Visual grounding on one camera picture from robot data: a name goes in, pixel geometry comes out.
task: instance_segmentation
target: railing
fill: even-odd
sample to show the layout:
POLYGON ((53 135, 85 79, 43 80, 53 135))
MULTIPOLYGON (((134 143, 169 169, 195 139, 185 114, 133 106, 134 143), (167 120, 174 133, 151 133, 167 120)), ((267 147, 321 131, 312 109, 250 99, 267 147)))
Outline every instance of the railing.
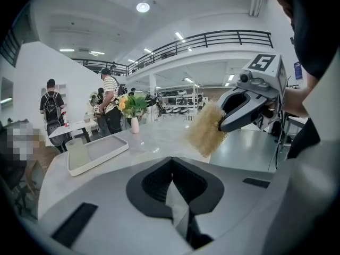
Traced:
POLYGON ((14 67, 16 64, 16 59, 18 58, 20 46, 21 45, 15 38, 13 30, 10 29, 1 43, 0 54, 14 67))
POLYGON ((195 48, 208 48, 220 44, 255 44, 273 48, 270 35, 269 32, 255 30, 221 30, 190 36, 159 47, 153 50, 151 54, 140 57, 128 66, 127 74, 134 73, 158 60, 164 60, 179 53, 190 52, 195 48))
POLYGON ((95 59, 73 58, 74 61, 82 64, 86 68, 98 72, 103 68, 109 68, 112 75, 127 76, 159 60, 178 55, 183 52, 190 52, 195 48, 208 48, 209 46, 221 44, 255 44, 266 45, 273 48, 269 32, 255 30, 221 30, 198 34, 177 40, 170 44, 159 47, 151 54, 140 57, 130 65, 113 62, 97 61, 95 59))
POLYGON ((83 58, 73 58, 73 60, 82 64, 84 67, 94 71, 96 74, 98 74, 98 72, 103 68, 109 68, 111 70, 112 75, 120 75, 125 77, 128 73, 128 66, 119 63, 104 62, 97 61, 95 59, 83 59, 83 58))

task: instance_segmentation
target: black sleeve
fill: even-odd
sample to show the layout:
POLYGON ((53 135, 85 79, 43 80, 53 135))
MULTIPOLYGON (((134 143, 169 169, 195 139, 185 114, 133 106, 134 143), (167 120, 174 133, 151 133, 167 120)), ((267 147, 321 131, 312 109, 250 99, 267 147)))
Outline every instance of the black sleeve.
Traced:
POLYGON ((42 96, 41 100, 40 100, 40 111, 43 111, 44 110, 44 99, 46 99, 45 96, 42 96))
POLYGON ((58 93, 57 94, 57 104, 58 104, 58 106, 60 107, 60 106, 62 106, 63 104, 64 104, 64 101, 63 101, 63 99, 62 99, 62 96, 60 95, 60 93, 58 93))

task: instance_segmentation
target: white tray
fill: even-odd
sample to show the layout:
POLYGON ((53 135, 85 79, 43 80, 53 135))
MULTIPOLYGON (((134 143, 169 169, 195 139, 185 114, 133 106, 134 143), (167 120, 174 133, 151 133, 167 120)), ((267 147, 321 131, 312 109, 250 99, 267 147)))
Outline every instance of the white tray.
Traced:
POLYGON ((111 159, 118 154, 128 150, 129 144, 127 141, 115 136, 110 135, 99 140, 86 143, 85 147, 90 156, 90 162, 86 163, 76 169, 70 169, 70 154, 67 156, 67 169, 71 176, 77 176, 81 173, 90 170, 97 165, 111 159))

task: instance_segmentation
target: vase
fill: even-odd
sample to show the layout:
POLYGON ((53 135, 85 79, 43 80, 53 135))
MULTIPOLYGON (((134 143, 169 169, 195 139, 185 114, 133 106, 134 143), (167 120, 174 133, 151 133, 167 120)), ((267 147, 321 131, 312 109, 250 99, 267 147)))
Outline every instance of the vase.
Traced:
POLYGON ((139 123, 137 117, 131 118, 131 128, 132 133, 134 134, 139 133, 139 123))

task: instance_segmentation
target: robotic arm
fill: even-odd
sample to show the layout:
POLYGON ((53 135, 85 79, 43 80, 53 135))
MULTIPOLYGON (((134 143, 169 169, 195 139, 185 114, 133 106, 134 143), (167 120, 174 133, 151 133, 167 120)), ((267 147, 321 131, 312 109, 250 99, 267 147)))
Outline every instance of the robotic arm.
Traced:
POLYGON ((231 132, 250 123, 263 130, 281 110, 287 76, 280 55, 259 54, 243 69, 236 87, 217 102, 226 113, 220 130, 231 132), (275 102, 269 110, 266 103, 275 102))

